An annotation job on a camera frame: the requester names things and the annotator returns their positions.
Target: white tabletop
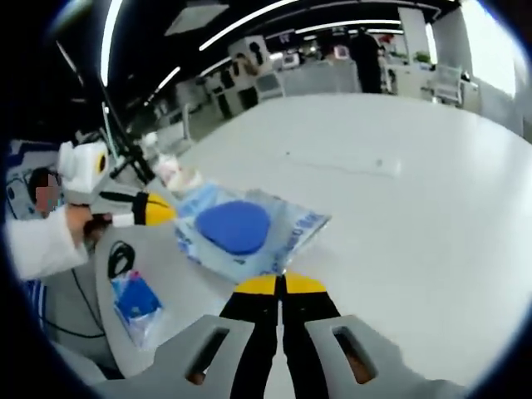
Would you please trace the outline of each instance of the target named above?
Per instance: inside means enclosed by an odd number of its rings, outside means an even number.
[[[504,127],[391,96],[290,97],[245,112],[181,159],[227,186],[330,213],[290,268],[320,279],[340,313],[399,345],[425,377],[475,385],[517,333],[532,293],[532,147]],[[231,289],[172,252],[170,231],[150,229],[140,254],[175,317],[161,340],[217,314]],[[111,231],[102,248],[114,234],[133,233]],[[126,336],[102,264],[97,287],[118,366],[142,371],[153,351]],[[288,373],[279,367],[272,373]],[[278,392],[289,384],[277,381]]]

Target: white lab coat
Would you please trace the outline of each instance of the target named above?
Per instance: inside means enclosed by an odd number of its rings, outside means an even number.
[[[46,277],[88,261],[85,245],[74,245],[65,209],[57,208],[46,219],[7,221],[6,244],[22,280]]]

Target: blue round sponge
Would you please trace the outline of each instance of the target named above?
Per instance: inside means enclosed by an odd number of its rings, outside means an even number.
[[[232,201],[201,212],[195,227],[207,239],[233,255],[254,254],[264,245],[270,226],[266,211],[245,201]]]

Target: clear plastic packaging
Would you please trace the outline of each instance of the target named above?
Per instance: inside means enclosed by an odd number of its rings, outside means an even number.
[[[164,309],[159,299],[136,270],[111,280],[114,306],[133,343],[139,349],[155,346]]]
[[[268,213],[271,225],[263,247],[255,254],[233,255],[203,237],[195,228],[202,211],[234,200],[258,204]],[[175,221],[178,246],[198,264],[234,283],[263,274],[282,274],[293,257],[331,219],[300,205],[264,193],[262,190],[238,192],[208,183],[185,196]]]

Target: plastic bag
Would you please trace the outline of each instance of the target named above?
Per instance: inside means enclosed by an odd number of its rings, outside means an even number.
[[[271,219],[266,241],[255,254],[229,254],[195,228],[195,217],[202,211],[233,200],[258,204]],[[215,184],[206,184],[187,195],[180,203],[178,215],[175,234],[180,250],[196,263],[234,283],[242,283],[259,275],[284,273],[293,257],[331,219],[329,215],[291,204],[262,190],[241,193]]]
[[[133,343],[139,349],[154,346],[163,306],[140,273],[129,270],[111,280],[114,306]]]

